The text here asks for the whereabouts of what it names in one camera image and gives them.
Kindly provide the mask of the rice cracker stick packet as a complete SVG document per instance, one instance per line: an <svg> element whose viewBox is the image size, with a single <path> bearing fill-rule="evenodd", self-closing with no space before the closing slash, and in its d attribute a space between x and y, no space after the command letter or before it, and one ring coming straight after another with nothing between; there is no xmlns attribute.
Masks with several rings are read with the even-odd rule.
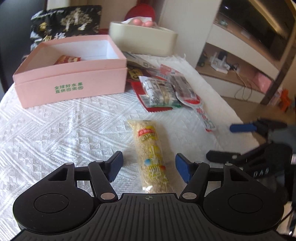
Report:
<svg viewBox="0 0 296 241"><path fill-rule="evenodd" d="M128 120L127 123L132 129L143 191L172 193L156 123L150 120Z"/></svg>

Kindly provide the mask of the red round jelly cup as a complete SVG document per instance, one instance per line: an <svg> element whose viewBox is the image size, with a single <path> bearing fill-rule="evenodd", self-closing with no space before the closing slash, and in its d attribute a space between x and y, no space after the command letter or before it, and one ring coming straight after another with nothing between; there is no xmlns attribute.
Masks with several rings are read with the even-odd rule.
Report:
<svg viewBox="0 0 296 241"><path fill-rule="evenodd" d="M210 120L208 114L203 109L202 100L184 76L174 75L170 77L170 82L173 85L176 93L177 99L187 107L192 108L199 117L200 121L203 123L204 128L207 132L212 132L216 130L213 121Z"/></svg>

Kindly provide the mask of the green edged nut bar packet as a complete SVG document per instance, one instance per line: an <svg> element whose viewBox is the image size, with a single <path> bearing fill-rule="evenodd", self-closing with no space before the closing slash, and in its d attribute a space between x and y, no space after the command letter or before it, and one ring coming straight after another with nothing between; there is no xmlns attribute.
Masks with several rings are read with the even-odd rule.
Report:
<svg viewBox="0 0 296 241"><path fill-rule="evenodd" d="M140 94L140 100L148 108L179 108L173 86L166 81L156 80L152 77L140 76L140 83L144 94Z"/></svg>

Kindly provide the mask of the blue seaweed snack packet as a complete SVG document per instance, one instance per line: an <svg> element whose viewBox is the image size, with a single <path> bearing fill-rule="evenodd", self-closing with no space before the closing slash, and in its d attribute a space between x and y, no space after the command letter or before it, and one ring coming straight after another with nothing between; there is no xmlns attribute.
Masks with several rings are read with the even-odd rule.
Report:
<svg viewBox="0 0 296 241"><path fill-rule="evenodd" d="M146 68L146 69L153 69L157 70L156 66L152 65L148 61L144 60L141 57L136 56L135 54L132 54L130 52L122 51L123 55L126 57L127 65L134 66L134 67L140 67L140 68Z"/></svg>

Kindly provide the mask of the small red snack packet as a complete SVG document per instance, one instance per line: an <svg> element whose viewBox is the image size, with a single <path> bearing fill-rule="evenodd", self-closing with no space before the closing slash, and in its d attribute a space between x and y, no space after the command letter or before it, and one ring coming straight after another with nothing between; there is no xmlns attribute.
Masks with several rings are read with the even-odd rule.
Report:
<svg viewBox="0 0 296 241"><path fill-rule="evenodd" d="M64 64L64 63L72 63L72 62L79 62L79 61L81 61L80 57L62 55L56 60L54 65L59 65L59 64Z"/></svg>

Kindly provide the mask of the red green sausage packet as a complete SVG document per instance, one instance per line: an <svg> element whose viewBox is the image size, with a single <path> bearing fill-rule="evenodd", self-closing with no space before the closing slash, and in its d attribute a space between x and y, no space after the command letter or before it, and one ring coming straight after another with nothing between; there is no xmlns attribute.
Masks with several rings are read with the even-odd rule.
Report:
<svg viewBox="0 0 296 241"><path fill-rule="evenodd" d="M156 80L169 82L173 87L176 87L179 84L188 83L182 73L164 64L161 64L160 69L157 71L154 78Z"/></svg>

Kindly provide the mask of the dark red yellow snack pouch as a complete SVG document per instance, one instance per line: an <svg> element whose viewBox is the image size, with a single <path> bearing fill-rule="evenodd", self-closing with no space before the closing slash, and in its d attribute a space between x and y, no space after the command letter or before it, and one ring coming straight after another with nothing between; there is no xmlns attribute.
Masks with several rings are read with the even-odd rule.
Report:
<svg viewBox="0 0 296 241"><path fill-rule="evenodd" d="M135 67L135 66L128 66L127 67L127 82L137 82L140 81L140 76L146 77L153 77L157 73L157 70L154 68L142 68L142 67Z"/></svg>

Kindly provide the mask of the pink gift bag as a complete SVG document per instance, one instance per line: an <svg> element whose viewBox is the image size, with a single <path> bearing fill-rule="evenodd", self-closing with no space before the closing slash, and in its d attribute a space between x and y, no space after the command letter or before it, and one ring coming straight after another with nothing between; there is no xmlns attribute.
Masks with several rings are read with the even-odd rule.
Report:
<svg viewBox="0 0 296 241"><path fill-rule="evenodd" d="M252 79L252 82L260 89L262 93L266 93L271 84L273 83L272 80L261 72L257 72Z"/></svg>

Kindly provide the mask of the white wifi router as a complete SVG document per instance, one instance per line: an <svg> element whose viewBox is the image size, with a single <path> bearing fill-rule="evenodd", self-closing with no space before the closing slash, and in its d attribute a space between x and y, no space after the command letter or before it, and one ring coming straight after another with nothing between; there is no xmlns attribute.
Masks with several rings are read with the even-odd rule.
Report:
<svg viewBox="0 0 296 241"><path fill-rule="evenodd" d="M227 52L215 52L214 55L210 57L210 65L215 71L227 74L230 69L230 66L229 64L227 64L226 59Z"/></svg>

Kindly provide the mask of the white textured tablecloth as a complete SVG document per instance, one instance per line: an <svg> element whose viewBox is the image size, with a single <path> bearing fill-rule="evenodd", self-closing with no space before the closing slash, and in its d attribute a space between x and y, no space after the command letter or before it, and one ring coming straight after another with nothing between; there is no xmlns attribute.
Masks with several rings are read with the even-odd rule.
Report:
<svg viewBox="0 0 296 241"><path fill-rule="evenodd" d="M27 109L10 87L1 100L1 240L11 240L20 230L13 216L15 199L64 163L86 166L122 151L124 165L112 186L118 194L142 192L129 120L155 121L168 179L176 193L185 185L175 169L177 153L203 162L209 150L244 153L257 146L249 133L230 133L229 125L240 118L184 58L145 59L156 67L163 64L182 73L201 97L217 130L205 131L196 113L187 107L149 113L130 86L121 94Z"/></svg>

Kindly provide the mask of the television screen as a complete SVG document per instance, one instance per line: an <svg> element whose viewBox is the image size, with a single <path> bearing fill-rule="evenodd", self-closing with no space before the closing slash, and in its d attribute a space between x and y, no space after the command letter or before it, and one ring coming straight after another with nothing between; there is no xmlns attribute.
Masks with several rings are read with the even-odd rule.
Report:
<svg viewBox="0 0 296 241"><path fill-rule="evenodd" d="M222 1L219 13L234 21L280 60L295 25L287 1Z"/></svg>

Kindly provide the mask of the pink cardboard box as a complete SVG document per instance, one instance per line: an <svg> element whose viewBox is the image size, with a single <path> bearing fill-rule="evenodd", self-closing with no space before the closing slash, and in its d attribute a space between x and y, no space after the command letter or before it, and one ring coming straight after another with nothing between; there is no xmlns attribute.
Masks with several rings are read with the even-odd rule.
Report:
<svg viewBox="0 0 296 241"><path fill-rule="evenodd" d="M54 65L62 56L81 61ZM108 35L42 42L13 74L23 108L70 99L123 93L127 61Z"/></svg>

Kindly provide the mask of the cream tissue box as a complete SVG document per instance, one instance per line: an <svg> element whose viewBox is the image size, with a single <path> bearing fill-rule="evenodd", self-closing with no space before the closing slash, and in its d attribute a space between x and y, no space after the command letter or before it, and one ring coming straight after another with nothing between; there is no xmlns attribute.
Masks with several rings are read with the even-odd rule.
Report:
<svg viewBox="0 0 296 241"><path fill-rule="evenodd" d="M111 22L109 36L121 51L166 57L173 54L178 34L166 28L148 28Z"/></svg>

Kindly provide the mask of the pink bow ornament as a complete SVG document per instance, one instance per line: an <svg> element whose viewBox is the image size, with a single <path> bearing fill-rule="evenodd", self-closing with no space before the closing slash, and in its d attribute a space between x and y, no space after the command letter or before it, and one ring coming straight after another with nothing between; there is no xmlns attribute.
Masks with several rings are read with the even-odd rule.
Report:
<svg viewBox="0 0 296 241"><path fill-rule="evenodd" d="M148 27L148 28L154 26L154 22L153 21L145 21L145 22L143 22L140 19L133 19L132 20L132 24L135 25L135 26Z"/></svg>

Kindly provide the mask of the black plum snack bag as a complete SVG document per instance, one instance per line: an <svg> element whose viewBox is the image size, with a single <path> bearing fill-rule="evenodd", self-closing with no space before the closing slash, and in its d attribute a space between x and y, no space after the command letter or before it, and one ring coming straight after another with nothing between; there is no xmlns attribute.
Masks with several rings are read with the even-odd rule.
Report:
<svg viewBox="0 0 296 241"><path fill-rule="evenodd" d="M100 5L69 6L39 11L31 17L30 51L49 40L97 35L101 12Z"/></svg>

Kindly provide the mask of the red round paddle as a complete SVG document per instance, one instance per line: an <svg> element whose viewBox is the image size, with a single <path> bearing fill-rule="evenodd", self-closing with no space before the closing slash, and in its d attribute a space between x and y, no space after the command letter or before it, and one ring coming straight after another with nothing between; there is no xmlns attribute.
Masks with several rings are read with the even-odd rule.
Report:
<svg viewBox="0 0 296 241"><path fill-rule="evenodd" d="M148 4L139 4L132 7L125 15L125 20L137 16L149 17L152 18L153 21L156 20L156 13L154 9Z"/></svg>

